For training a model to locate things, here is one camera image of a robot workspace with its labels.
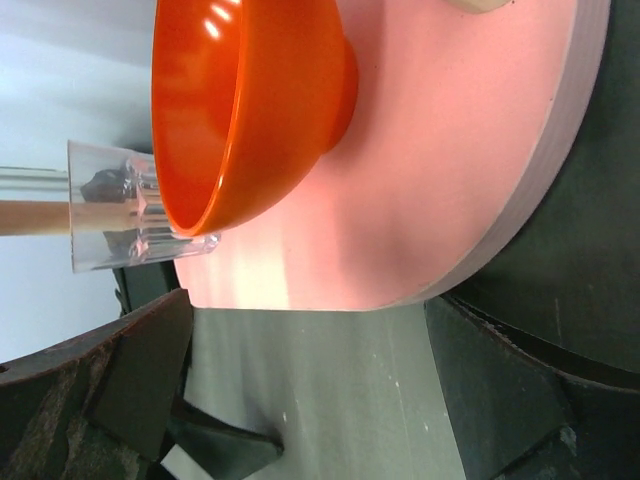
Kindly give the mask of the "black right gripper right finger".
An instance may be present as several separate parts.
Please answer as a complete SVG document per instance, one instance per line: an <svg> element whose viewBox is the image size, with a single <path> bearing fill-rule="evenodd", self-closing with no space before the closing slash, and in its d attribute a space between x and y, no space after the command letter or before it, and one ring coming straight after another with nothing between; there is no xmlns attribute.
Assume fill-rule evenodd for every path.
<svg viewBox="0 0 640 480"><path fill-rule="evenodd" d="M467 478L638 478L638 374L455 299L424 313Z"/></svg>

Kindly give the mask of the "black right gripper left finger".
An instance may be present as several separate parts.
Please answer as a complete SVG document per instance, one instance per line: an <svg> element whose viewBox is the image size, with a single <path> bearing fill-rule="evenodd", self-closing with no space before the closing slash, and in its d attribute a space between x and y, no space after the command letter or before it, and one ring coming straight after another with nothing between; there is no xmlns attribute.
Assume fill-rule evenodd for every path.
<svg viewBox="0 0 640 480"><path fill-rule="evenodd" d="M143 479L160 457L193 329L173 290L1 365L4 479Z"/></svg>

